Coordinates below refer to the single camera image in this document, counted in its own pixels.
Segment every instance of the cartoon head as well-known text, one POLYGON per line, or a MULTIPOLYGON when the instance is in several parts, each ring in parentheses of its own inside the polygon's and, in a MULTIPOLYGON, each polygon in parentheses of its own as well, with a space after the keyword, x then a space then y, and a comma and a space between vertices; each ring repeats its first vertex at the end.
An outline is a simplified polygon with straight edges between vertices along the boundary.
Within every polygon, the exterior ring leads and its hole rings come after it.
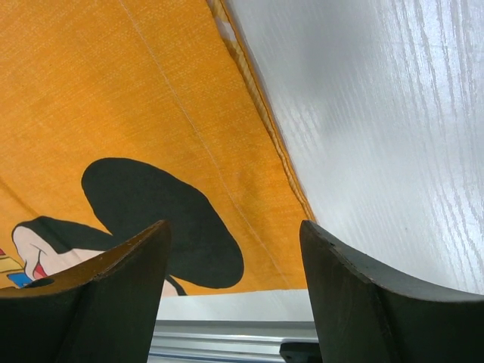
POLYGON ((237 242, 196 188, 154 166, 122 158, 91 164, 82 176, 82 188, 110 234, 46 216, 20 223, 12 239, 30 279, 97 256, 161 219, 172 226, 163 295, 184 294, 174 278, 214 289, 241 279, 244 261, 237 242))

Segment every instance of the cartoon character print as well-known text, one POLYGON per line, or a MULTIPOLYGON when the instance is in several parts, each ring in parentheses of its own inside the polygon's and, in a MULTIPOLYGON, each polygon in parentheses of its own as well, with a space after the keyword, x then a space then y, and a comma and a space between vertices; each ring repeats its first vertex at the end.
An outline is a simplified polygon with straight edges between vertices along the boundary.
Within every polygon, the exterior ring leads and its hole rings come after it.
POLYGON ((91 164, 82 189, 109 231, 47 216, 21 222, 12 239, 32 281, 90 259, 153 223, 172 227, 172 252, 164 296, 185 295, 174 278, 212 289, 235 285, 244 273, 242 253, 207 198, 152 165, 124 158, 91 164))

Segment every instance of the black object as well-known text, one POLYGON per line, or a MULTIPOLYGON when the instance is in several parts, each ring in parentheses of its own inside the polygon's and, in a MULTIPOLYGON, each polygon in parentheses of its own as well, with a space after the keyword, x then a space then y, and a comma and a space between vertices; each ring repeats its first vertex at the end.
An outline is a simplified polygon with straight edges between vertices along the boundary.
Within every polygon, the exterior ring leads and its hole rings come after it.
POLYGON ((282 343, 279 354, 286 363, 322 363, 317 343, 282 343))
POLYGON ((68 270, 0 290, 2 361, 145 363, 169 240, 158 222, 68 270))
POLYGON ((324 363, 484 361, 484 296, 413 278, 312 222, 300 238, 324 363))

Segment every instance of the white wooden surface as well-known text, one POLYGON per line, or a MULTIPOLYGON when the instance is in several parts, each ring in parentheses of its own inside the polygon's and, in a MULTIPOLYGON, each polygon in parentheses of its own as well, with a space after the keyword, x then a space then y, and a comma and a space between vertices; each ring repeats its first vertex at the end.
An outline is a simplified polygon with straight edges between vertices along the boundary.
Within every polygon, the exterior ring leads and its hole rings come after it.
POLYGON ((484 293, 484 1, 228 5, 318 222, 484 293))

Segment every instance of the seam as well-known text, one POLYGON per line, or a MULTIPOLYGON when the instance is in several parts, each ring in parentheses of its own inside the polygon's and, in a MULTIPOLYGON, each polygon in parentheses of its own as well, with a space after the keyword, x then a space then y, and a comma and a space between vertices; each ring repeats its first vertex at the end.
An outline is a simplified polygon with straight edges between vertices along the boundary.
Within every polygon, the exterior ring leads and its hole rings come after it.
POLYGON ((128 16, 129 20, 132 22, 132 25, 133 27, 135 28, 135 31, 138 33, 139 37, 141 38, 142 42, 144 43, 148 53, 150 54, 151 58, 153 59, 154 63, 157 65, 157 68, 158 70, 160 71, 161 75, 163 76, 164 80, 165 80, 165 83, 166 85, 168 86, 168 88, 170 89, 171 93, 173 94, 173 97, 175 98, 175 101, 178 105, 178 107, 180 108, 180 110, 182 111, 182 113, 185 115, 185 118, 187 119, 187 121, 190 123, 192 129, 194 130, 195 132, 195 135, 200 139, 200 142, 202 143, 203 147, 205 148, 206 152, 208 153, 210 159, 212 160, 212 163, 214 165, 214 167, 217 169, 217 172, 219 174, 219 177, 220 177, 220 181, 222 182, 222 185, 224 186, 224 189, 225 191, 227 192, 227 195, 228 197, 230 198, 231 202, 233 203, 233 205, 235 206, 235 209, 238 211, 239 215, 242 217, 242 219, 246 222, 247 226, 249 226, 249 229, 250 231, 252 232, 253 236, 258 240, 258 242, 260 243, 260 245, 262 246, 262 248, 264 249, 264 251, 266 251, 267 255, 269 256, 269 259, 271 260, 272 264, 274 265, 274 267, 276 268, 276 270, 278 271, 279 275, 282 277, 282 279, 284 280, 284 282, 286 283, 287 287, 290 287, 289 283, 287 282, 287 279, 286 277, 284 276, 284 274, 282 273, 281 269, 279 268, 279 266, 275 263, 275 260, 274 258, 272 257, 272 254, 270 254, 270 252, 268 251, 267 249, 267 246, 262 242, 261 238, 259 237, 259 235, 256 233, 256 231, 254 230, 254 228, 252 227, 252 225, 249 223, 249 221, 247 220, 246 216, 242 213, 242 211, 240 210, 240 207, 235 203, 235 200, 234 198, 232 197, 230 191, 228 190, 228 186, 226 185, 223 177, 222 177, 222 172, 220 171, 220 168, 219 168, 219 165, 217 164, 216 160, 215 160, 215 157, 213 156, 212 152, 210 151, 210 149, 208 148, 208 146, 206 145, 205 141, 203 140, 200 132, 198 131, 197 127, 195 126, 193 120, 190 118, 190 116, 188 115, 188 112, 186 111, 186 109, 183 107, 183 103, 182 103, 182 100, 180 99, 180 97, 178 96, 178 93, 176 92, 176 90, 174 89, 173 85, 171 84, 171 82, 169 81, 169 78, 168 76, 165 74, 165 71, 163 70, 163 67, 161 66, 160 62, 158 61, 157 57, 155 56, 153 50, 151 49, 151 47, 149 46, 149 44, 147 43, 147 40, 146 38, 143 36, 142 32, 140 31, 139 27, 138 27, 138 24, 135 22, 135 19, 132 17, 131 15, 131 12, 129 11, 129 9, 125 6, 123 0, 118 0, 119 3, 121 4, 121 6, 123 7, 124 11, 126 12, 126 15, 128 16))
POLYGON ((251 92, 249 90, 249 94, 253 97, 253 99, 257 98, 257 100, 253 100, 254 104, 257 104, 257 101, 262 104, 262 107, 256 107, 256 109, 259 111, 259 115, 261 116, 261 119, 265 125, 269 137, 271 138, 272 143, 275 146, 276 152, 281 159, 283 170, 286 174, 289 186, 295 194, 296 199, 301 204, 302 209, 306 214, 306 217, 312 221, 315 221, 315 215, 312 212, 309 202, 303 193, 299 180, 294 171, 293 165, 290 161, 290 156, 282 140, 281 133, 276 126, 277 124, 275 122, 274 114, 269 106, 269 102, 265 96, 265 93, 262 91, 260 80, 255 71, 255 67, 253 66, 252 62, 250 61, 250 57, 248 56, 249 52, 247 46, 245 45, 243 38, 240 35, 239 29, 235 26, 234 19, 231 15, 231 12, 228 10, 228 6, 226 5, 225 0, 219 1, 222 6, 222 10, 225 12, 225 16, 228 18, 228 22, 231 24, 231 27, 234 30, 235 38, 237 39, 237 46, 240 48, 240 53, 244 59, 245 64, 247 65, 248 72, 245 72, 242 65, 240 65, 239 62, 237 62, 236 60, 235 63, 237 64, 239 71, 242 73, 242 77, 246 82, 247 88, 251 88, 251 86, 253 86, 254 89, 257 90, 257 93, 251 92))

